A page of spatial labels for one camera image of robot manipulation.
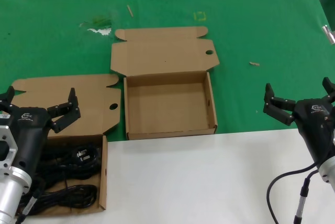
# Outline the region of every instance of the cable connector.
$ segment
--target cable connector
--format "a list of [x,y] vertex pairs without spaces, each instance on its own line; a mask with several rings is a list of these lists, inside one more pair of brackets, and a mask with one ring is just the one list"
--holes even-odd
[[318,173],[318,170],[315,170],[315,171],[311,172],[310,174],[308,174],[308,176],[305,178],[304,184],[303,184],[303,186],[301,187],[301,190],[300,190],[299,205],[298,205],[298,209],[297,209],[297,214],[294,217],[293,224],[301,224],[301,222],[303,220],[303,211],[304,211],[306,198],[307,198],[308,192],[309,192],[310,178],[314,174],[317,174],[317,173]]

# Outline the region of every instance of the power cord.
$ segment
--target power cord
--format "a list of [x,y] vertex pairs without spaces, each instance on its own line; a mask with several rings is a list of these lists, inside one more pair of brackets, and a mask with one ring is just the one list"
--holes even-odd
[[[93,205],[96,199],[97,187],[94,185],[75,185],[56,192],[44,192],[35,202],[33,207],[31,207],[29,215],[37,215],[42,211],[57,205],[70,208],[87,208]],[[28,200],[29,199],[27,198],[24,200],[21,199],[19,208],[26,206]]]
[[318,172],[319,172],[318,170],[315,170],[311,172],[310,174],[308,174],[308,176],[305,178],[304,184],[301,187],[299,206],[298,206],[297,214],[294,217],[293,224],[301,224],[303,220],[303,211],[304,211],[306,198],[308,196],[310,178],[312,178],[312,176],[314,174],[317,174]]
[[[101,171],[101,151],[92,144],[80,147],[44,149],[30,191],[21,197],[16,224],[28,215],[36,215],[53,207],[87,208],[97,199],[94,185],[68,187],[68,179],[86,180]],[[65,189],[45,192],[57,182],[65,181]]]
[[324,161],[324,160],[327,158],[328,153],[329,153],[329,151],[331,150],[331,148],[332,148],[333,145],[334,145],[334,144],[333,144],[333,135],[330,134],[329,146],[328,146],[328,148],[327,148],[327,151],[326,151],[325,154],[323,155],[322,159],[320,159],[319,161],[313,163],[312,165],[310,165],[310,166],[308,166],[308,167],[306,167],[306,168],[304,168],[304,169],[300,169],[300,170],[296,170],[296,171],[292,171],[292,172],[283,173],[283,174],[277,176],[274,180],[271,181],[271,183],[270,183],[270,185],[268,186],[267,191],[266,191],[266,202],[267,202],[267,206],[268,206],[268,208],[269,208],[269,211],[270,211],[270,213],[271,213],[271,216],[272,216],[272,218],[273,218],[273,220],[274,220],[274,222],[275,222],[276,224],[279,224],[279,222],[277,221],[277,218],[276,218],[276,216],[275,216],[275,214],[274,214],[274,212],[273,212],[273,210],[272,210],[271,202],[270,202],[270,191],[271,191],[271,188],[273,187],[273,185],[274,185],[277,181],[279,181],[281,178],[284,178],[284,177],[287,177],[287,176],[290,176],[290,175],[295,175],[295,174],[305,173],[305,172],[307,172],[307,171],[313,169],[313,168],[316,167],[319,163],[321,163],[322,161]]
[[62,180],[87,180],[101,171],[100,149],[89,144],[71,148],[45,149],[36,176],[46,182],[46,189]]

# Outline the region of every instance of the box hole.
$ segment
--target box hole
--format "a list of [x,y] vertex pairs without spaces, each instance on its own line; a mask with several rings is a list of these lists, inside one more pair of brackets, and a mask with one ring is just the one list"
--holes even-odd
[[111,104],[109,107],[110,110],[115,110],[118,107],[118,104]]

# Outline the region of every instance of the metal clip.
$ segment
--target metal clip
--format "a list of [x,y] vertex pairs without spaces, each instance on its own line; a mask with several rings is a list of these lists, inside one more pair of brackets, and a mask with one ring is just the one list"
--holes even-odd
[[330,43],[335,44],[335,31],[330,31],[327,25],[324,25],[322,28]]

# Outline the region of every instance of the brown cardboard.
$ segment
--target brown cardboard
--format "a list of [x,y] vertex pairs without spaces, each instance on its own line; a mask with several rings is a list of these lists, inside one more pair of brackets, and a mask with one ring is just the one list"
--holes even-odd
[[215,104],[207,70],[219,64],[206,27],[118,29],[111,69],[126,75],[127,137],[213,134]]
[[79,100],[81,118],[54,136],[102,135],[120,121],[121,90],[107,88],[118,82],[117,75],[52,76],[35,79],[19,79],[12,86],[17,91],[26,91],[15,96],[13,104],[19,107],[43,107],[67,102],[70,89],[75,88]]
[[[58,134],[50,131],[47,145],[78,145],[94,143],[101,148],[102,170],[88,180],[67,180],[69,186],[91,184],[98,187],[98,198],[94,205],[86,209],[70,209],[55,206],[39,215],[58,216],[86,214],[106,209],[107,197],[107,139],[104,133],[119,123],[120,107],[111,110],[112,104],[120,105],[121,90],[107,86],[118,82],[117,75],[54,76],[36,79],[16,80],[15,90],[25,93],[14,97],[12,103],[19,107],[44,107],[67,102],[70,88],[74,87],[79,101],[81,118]],[[57,183],[48,191],[65,188],[64,182]]]

